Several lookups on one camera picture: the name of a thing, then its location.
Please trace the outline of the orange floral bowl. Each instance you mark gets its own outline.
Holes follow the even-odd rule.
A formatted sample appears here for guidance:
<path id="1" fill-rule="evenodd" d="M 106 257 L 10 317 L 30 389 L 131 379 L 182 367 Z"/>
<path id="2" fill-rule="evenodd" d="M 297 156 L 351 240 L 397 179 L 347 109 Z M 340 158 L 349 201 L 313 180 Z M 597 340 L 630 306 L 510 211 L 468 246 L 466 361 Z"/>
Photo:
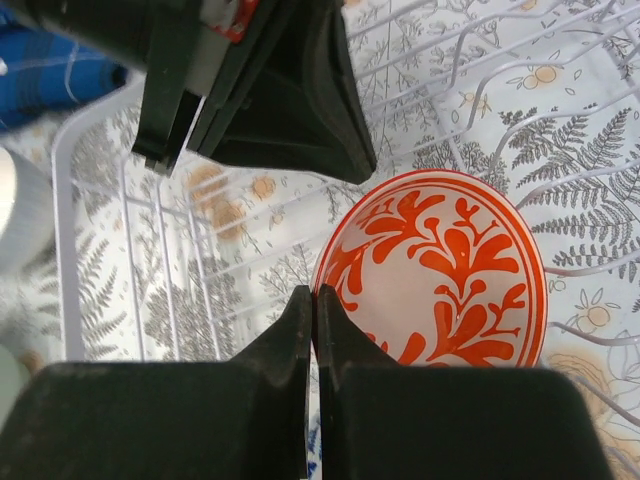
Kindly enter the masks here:
<path id="1" fill-rule="evenodd" d="M 522 215 L 486 182 L 444 169 L 369 191 L 327 241 L 313 286 L 398 363 L 531 367 L 548 295 Z"/>

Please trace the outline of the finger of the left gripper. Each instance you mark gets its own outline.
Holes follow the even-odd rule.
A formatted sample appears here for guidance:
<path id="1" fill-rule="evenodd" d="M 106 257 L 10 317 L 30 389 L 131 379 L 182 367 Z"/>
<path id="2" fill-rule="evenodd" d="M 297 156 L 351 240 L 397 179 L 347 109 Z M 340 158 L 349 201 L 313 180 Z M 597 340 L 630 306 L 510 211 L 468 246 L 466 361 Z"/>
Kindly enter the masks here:
<path id="1" fill-rule="evenodd" d="M 376 154 L 339 1 L 254 1 L 189 150 L 226 166 L 368 180 Z"/>

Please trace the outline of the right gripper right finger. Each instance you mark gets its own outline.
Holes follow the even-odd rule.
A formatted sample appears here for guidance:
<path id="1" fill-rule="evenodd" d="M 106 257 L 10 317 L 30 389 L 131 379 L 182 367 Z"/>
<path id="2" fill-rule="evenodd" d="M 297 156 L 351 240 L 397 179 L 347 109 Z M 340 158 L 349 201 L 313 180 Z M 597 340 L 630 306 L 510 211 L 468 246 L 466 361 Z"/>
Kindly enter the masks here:
<path id="1" fill-rule="evenodd" d="M 608 479 L 580 392 L 544 368 L 403 366 L 316 296 L 327 479 Z"/>

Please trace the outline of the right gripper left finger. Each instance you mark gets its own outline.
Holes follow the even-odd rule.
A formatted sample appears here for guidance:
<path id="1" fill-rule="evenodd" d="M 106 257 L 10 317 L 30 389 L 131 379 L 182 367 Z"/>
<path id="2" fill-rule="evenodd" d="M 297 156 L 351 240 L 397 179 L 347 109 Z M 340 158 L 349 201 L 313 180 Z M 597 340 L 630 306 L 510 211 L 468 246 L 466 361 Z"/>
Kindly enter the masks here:
<path id="1" fill-rule="evenodd" d="M 303 479 L 308 287 L 227 361 L 52 364 L 1 432 L 5 479 Z"/>

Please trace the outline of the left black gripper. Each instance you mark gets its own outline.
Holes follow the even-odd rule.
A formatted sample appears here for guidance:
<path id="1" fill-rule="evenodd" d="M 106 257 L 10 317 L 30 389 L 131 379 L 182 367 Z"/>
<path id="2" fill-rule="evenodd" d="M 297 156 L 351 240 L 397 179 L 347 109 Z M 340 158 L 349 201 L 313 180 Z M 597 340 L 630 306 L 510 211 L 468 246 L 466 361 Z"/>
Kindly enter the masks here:
<path id="1" fill-rule="evenodd" d="M 145 75 L 132 150 L 151 170 L 171 170 L 188 149 L 213 158 L 207 134 L 277 1 L 12 1 L 28 27 L 91 46 Z"/>

